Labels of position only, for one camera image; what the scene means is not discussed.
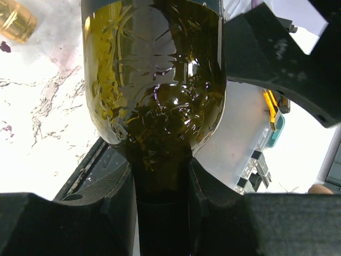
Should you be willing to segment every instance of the gold bottle cap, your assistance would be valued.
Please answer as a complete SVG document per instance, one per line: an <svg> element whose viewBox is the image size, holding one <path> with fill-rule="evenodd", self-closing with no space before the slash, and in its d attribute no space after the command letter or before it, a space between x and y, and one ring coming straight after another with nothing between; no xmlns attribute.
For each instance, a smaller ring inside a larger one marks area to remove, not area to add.
<svg viewBox="0 0 341 256"><path fill-rule="evenodd" d="M26 42L37 27L37 18L14 0L0 1L0 33L18 43Z"/></svg>

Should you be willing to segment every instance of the green glass bottle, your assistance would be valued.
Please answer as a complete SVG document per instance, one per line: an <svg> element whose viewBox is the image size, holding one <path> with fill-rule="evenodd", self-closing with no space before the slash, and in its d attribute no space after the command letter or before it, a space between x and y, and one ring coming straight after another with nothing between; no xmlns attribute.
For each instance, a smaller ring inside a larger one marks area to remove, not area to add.
<svg viewBox="0 0 341 256"><path fill-rule="evenodd" d="M192 154L225 106L222 19L184 0L106 5L84 26L86 97L100 135L132 164L137 199L186 193Z"/></svg>

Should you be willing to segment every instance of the teal plastic part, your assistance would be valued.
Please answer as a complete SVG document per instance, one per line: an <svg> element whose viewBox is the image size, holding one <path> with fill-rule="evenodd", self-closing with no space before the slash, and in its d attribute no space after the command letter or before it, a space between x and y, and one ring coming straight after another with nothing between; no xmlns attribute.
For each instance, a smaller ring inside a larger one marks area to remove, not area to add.
<svg viewBox="0 0 341 256"><path fill-rule="evenodd" d="M276 142L278 141L278 138L279 138L279 136L281 135L281 133L283 131L285 123L286 123L286 120L283 117L283 115L281 114L278 117L278 120L276 122L277 131L272 132L270 137L269 137L269 140L267 141L267 146L269 148L273 148L276 145Z"/></svg>

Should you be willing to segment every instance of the screw hole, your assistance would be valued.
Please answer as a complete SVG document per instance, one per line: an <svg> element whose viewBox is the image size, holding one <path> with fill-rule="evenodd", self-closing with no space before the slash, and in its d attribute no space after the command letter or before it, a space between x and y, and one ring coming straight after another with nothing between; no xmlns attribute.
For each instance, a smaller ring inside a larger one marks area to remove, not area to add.
<svg viewBox="0 0 341 256"><path fill-rule="evenodd" d="M81 194L72 194L72 195L69 195L66 198L64 198L63 201L73 201L73 200L79 200L82 198L83 198L83 195L81 195Z"/></svg>
<svg viewBox="0 0 341 256"><path fill-rule="evenodd" d="M320 120L321 122L323 122L323 123L325 123L327 120L325 119L325 117L324 116L322 116L322 115L317 115L317 117L318 117L318 120Z"/></svg>

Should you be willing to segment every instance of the wine stain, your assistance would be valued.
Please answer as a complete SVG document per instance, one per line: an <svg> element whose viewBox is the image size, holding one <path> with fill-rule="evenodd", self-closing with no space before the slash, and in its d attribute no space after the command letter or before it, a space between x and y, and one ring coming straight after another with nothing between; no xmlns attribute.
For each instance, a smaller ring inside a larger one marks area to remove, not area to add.
<svg viewBox="0 0 341 256"><path fill-rule="evenodd" d="M0 50L2 50L3 52L7 52L7 53L11 52L11 48L7 45L7 43L5 41L1 42Z"/></svg>

